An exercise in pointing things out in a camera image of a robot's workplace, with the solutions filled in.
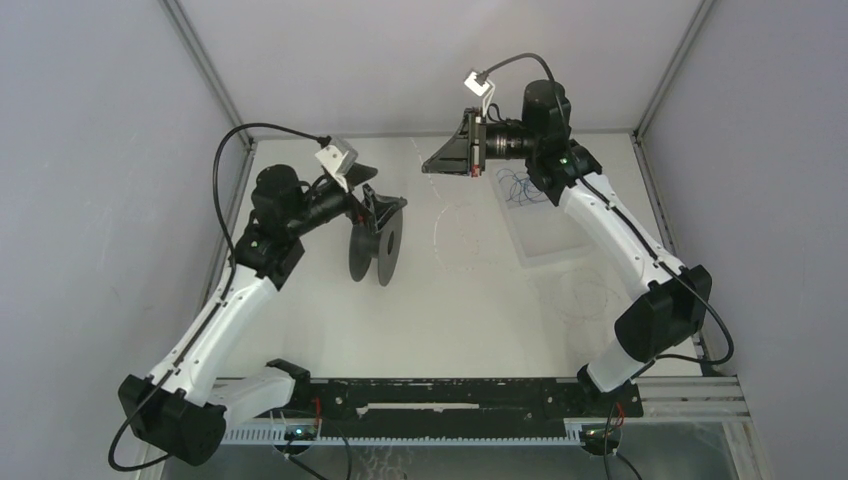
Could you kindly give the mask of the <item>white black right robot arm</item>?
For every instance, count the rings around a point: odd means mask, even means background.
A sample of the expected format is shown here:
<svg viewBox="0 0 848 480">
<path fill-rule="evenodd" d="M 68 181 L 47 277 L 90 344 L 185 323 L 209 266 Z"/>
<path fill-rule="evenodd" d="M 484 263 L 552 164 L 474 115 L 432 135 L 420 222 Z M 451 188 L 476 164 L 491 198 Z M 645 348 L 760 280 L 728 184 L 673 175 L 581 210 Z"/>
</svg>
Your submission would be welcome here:
<svg viewBox="0 0 848 480">
<path fill-rule="evenodd" d="M 532 185 L 605 252 L 632 303 L 615 321 L 613 340 L 577 373 L 579 406 L 605 415 L 622 385 L 701 329 L 711 276 L 685 266 L 632 218 L 601 164 L 572 137 L 561 84 L 530 82 L 520 119 L 500 121 L 487 117 L 494 83 L 471 73 L 464 84 L 481 104 L 464 110 L 455 134 L 421 170 L 478 177 L 490 160 L 521 160 Z"/>
</svg>

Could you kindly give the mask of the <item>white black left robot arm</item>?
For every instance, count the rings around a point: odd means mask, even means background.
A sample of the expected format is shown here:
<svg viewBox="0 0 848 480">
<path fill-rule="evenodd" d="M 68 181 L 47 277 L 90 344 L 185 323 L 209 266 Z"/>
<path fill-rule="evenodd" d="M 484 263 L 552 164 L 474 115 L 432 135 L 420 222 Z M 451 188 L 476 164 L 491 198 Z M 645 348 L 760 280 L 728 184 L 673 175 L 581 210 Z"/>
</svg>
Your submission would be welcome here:
<svg viewBox="0 0 848 480">
<path fill-rule="evenodd" d="M 311 407 L 311 388 L 280 360 L 224 387 L 219 370 L 249 323 L 290 278 L 305 253 L 302 237 L 344 216 L 352 224 L 349 270 L 360 281 L 377 262 L 387 285 L 402 240 L 403 197 L 376 193 L 374 167 L 355 165 L 340 178 L 323 173 L 301 180 L 289 165 L 262 170 L 251 194 L 248 223 L 225 277 L 184 336 L 144 377 L 127 376 L 118 388 L 126 418 L 119 430 L 198 466 L 208 461 L 231 428 L 279 408 L 290 417 Z"/>
</svg>

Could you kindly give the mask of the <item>dark grey perforated spool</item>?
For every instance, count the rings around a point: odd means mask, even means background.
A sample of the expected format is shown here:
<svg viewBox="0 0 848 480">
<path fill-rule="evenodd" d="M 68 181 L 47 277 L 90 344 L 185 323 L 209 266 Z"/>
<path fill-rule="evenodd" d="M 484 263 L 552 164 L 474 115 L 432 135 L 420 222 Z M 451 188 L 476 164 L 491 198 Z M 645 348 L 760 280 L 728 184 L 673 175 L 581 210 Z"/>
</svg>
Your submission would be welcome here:
<svg viewBox="0 0 848 480">
<path fill-rule="evenodd" d="M 371 265 L 376 263 L 378 283 L 387 286 L 398 263 L 402 238 L 402 210 L 392 214 L 377 233 L 372 233 L 365 225 L 353 225 L 348 249 L 348 268 L 352 280 L 363 280 Z"/>
</svg>

